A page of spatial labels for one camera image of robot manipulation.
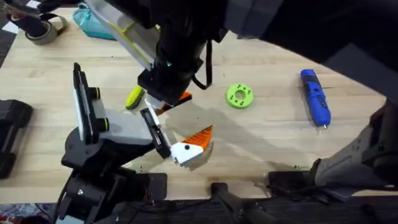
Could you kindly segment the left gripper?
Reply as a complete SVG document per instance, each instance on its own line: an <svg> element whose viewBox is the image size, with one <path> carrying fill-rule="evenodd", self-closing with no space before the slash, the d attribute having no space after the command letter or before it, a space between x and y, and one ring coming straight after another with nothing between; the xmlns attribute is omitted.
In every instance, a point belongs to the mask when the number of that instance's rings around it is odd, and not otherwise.
<svg viewBox="0 0 398 224"><path fill-rule="evenodd" d="M157 122L165 103L145 98L147 108L141 114L107 109L101 100L75 103L78 126L65 141L62 165L75 170L115 169L155 149L162 158L171 158L180 166L202 155L210 145L213 126L170 145Z"/></svg>

